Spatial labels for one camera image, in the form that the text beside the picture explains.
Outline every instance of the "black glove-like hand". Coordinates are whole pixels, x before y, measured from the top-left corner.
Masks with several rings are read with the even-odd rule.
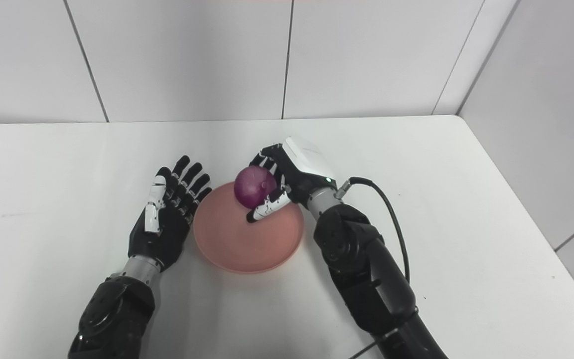
[[[157,177],[161,176],[165,179],[163,207],[157,214],[159,232],[146,232],[146,210],[144,209],[130,233],[128,256],[144,255],[153,258],[161,265],[161,272],[178,260],[196,209],[205,196],[212,191],[210,187],[203,189],[210,180],[209,175],[203,174],[194,181],[203,169],[200,163],[196,162],[190,166],[182,176],[189,162],[189,157],[183,156],[178,160],[173,171],[169,168],[161,168],[156,174]],[[160,184],[155,181],[152,186],[158,185]]]
[[[262,149],[249,165],[262,166],[273,172],[278,187],[277,193],[271,194],[272,197],[278,197],[281,191],[286,191],[292,202],[305,207],[309,196],[316,190],[324,187],[335,188],[335,180],[332,178],[299,170],[280,143]]]

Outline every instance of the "red onion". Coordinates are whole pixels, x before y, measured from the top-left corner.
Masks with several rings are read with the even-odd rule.
[[[276,180],[269,170],[259,166],[249,166],[236,176],[234,195],[243,206],[254,209],[263,204],[265,197],[276,187]]]

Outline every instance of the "black fingertip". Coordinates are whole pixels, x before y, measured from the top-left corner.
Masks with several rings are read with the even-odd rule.
[[[207,197],[207,195],[212,191],[212,188],[207,187],[206,189],[204,189],[201,193],[198,194],[198,196],[196,196],[196,202],[202,202],[205,197]]]
[[[203,165],[201,165],[200,162],[196,162],[195,164],[193,164],[189,168],[189,170],[187,170],[187,173],[185,173],[185,175],[183,176],[183,178],[180,181],[185,182],[185,184],[189,185],[194,180],[194,177],[196,177],[196,175],[198,175],[198,173],[202,169],[203,169]]]
[[[248,212],[248,214],[247,214],[247,216],[246,216],[246,218],[247,218],[247,220],[248,220],[248,223],[257,222],[256,219],[254,219],[254,211],[255,211],[255,210],[252,209],[251,211]]]
[[[209,182],[209,175],[207,173],[203,173],[203,175],[201,175],[201,177],[199,177],[194,182],[194,184],[192,184],[192,187],[190,187],[189,191],[193,195],[196,195],[199,193],[199,191],[201,191],[201,188],[203,188],[203,186],[205,186],[208,182]]]
[[[189,165],[189,156],[183,155],[183,157],[181,157],[176,162],[176,166],[174,166],[173,172],[176,173],[176,175],[180,176],[183,170],[187,167],[187,165]]]
[[[167,167],[161,167],[156,175],[163,176],[165,179],[168,179],[171,176],[171,171]]]
[[[282,147],[283,145],[280,143],[277,143],[276,145],[267,146],[264,149],[260,150],[260,154],[265,157],[273,157],[272,154],[274,154],[274,151]]]

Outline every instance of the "cable connector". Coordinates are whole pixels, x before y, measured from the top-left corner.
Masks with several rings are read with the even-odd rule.
[[[340,188],[338,188],[337,193],[335,193],[334,197],[337,200],[341,200],[344,195],[347,194],[347,191],[349,191],[349,188],[351,188],[351,186],[353,186],[353,184],[351,183],[351,179],[347,179],[344,184],[342,184],[342,186],[340,186]]]

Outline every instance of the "robotic finger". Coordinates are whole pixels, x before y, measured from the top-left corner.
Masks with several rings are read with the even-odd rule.
[[[145,205],[145,231],[148,233],[161,231],[159,210],[165,207],[163,196],[170,177],[171,171],[169,168],[161,168],[156,173],[152,186],[150,186],[150,194],[147,196],[147,204]]]
[[[272,193],[269,193],[263,204],[249,211],[247,221],[248,223],[258,222],[289,203],[291,203],[289,187],[276,188]]]

